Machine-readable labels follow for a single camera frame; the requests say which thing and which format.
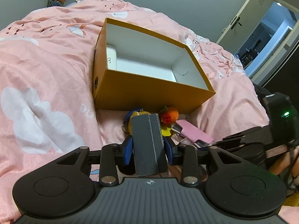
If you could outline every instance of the pink duvet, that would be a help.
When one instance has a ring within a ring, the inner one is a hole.
[[[33,11],[0,32],[1,224],[20,216],[11,191],[21,176],[79,146],[97,150],[125,138],[125,112],[95,111],[91,93],[94,49],[106,17],[191,48],[216,95],[189,120],[216,141],[268,124],[240,61],[222,47],[162,13],[122,0],[78,1]]]

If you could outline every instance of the green led light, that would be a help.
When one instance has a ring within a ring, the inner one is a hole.
[[[290,112],[287,111],[287,112],[285,112],[281,117],[289,117],[289,116],[290,116]]]

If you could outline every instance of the orange crochet toy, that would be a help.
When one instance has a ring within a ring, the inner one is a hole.
[[[178,110],[173,106],[164,106],[164,108],[162,108],[159,112],[159,119],[161,125],[173,124],[178,120]]]

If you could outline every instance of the white door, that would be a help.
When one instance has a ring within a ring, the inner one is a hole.
[[[273,0],[246,0],[217,44],[234,55],[258,26],[272,3]]]

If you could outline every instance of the cable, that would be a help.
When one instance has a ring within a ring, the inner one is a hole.
[[[288,183],[288,179],[289,179],[289,176],[290,176],[290,174],[291,174],[291,171],[292,171],[292,169],[293,169],[295,163],[297,162],[297,160],[298,160],[298,158],[299,158],[299,151],[298,151],[298,153],[297,153],[295,159],[294,159],[294,152],[293,152],[293,151],[294,151],[294,149],[292,148],[292,149],[290,150],[291,165],[289,166],[288,172],[287,172],[287,174],[285,175],[283,181],[285,182],[285,184],[286,184],[286,186],[287,186],[287,188],[288,188],[289,190],[298,190],[298,187],[296,187],[296,188],[292,188],[292,187],[291,187],[291,185],[293,184],[293,182],[294,182],[294,180],[295,180],[294,177],[292,177],[292,178],[293,178],[292,181],[291,181],[290,183]]]

